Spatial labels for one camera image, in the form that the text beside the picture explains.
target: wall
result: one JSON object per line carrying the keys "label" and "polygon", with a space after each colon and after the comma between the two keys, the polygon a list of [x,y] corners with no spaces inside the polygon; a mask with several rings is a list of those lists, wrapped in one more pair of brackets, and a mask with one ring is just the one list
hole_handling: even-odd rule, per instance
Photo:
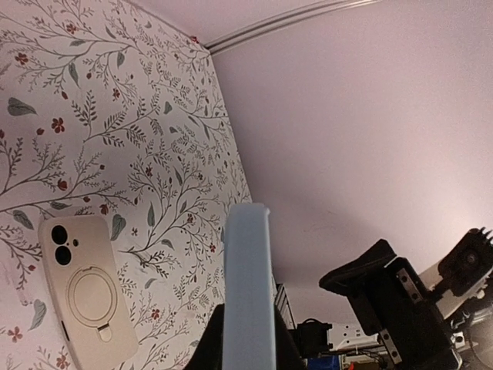
{"label": "wall", "polygon": [[223,301],[226,212],[250,199],[209,53],[120,0],[17,0],[0,86],[0,360],[74,368],[36,232],[97,214],[140,343],[120,370],[182,368]]}

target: ceiling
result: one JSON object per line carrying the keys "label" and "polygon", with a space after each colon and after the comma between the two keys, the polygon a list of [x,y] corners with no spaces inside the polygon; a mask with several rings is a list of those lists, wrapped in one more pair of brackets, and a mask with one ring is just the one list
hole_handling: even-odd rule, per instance
{"label": "ceiling", "polygon": [[131,0],[203,44],[319,0]]}
{"label": "ceiling", "polygon": [[[210,41],[294,2],[159,7]],[[384,0],[214,58],[297,322],[354,320],[317,283],[379,238],[420,272],[493,224],[492,61],[489,0]]]}

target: bolt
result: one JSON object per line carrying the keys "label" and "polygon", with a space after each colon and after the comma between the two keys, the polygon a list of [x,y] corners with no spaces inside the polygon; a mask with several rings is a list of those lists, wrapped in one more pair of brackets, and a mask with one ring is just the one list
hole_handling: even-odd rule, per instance
{"label": "bolt", "polygon": [[468,262],[468,264],[475,264],[476,260],[477,260],[476,254],[472,252],[468,254],[468,256],[466,257],[466,261]]}

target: phone case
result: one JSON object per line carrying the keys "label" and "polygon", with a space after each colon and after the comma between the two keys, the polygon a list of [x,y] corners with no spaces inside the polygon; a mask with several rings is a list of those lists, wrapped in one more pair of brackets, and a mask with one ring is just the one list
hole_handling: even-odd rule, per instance
{"label": "phone case", "polygon": [[[64,243],[60,226],[67,234]],[[52,218],[40,225],[39,241],[50,294],[75,366],[110,370],[131,358],[139,344],[106,222],[97,216]]]}

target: blue object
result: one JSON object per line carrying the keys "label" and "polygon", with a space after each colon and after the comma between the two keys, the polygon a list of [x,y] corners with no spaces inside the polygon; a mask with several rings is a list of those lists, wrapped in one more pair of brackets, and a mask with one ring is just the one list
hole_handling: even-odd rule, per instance
{"label": "blue object", "polygon": [[309,358],[308,370],[340,370],[340,362],[337,356]]}
{"label": "blue object", "polygon": [[226,222],[223,370],[276,370],[268,215],[237,204]]}

